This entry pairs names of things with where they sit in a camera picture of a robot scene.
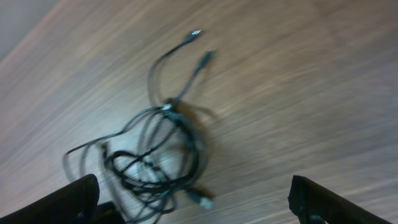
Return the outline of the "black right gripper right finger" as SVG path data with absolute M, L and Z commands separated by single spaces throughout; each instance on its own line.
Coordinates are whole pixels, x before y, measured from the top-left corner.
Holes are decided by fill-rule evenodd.
M 292 178 L 288 201 L 301 224 L 390 224 L 300 175 Z

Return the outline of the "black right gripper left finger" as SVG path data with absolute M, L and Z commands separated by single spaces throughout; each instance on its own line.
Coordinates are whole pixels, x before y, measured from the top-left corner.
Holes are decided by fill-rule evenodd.
M 89 223 L 100 196 L 98 179 L 88 174 L 1 218 L 1 224 Z

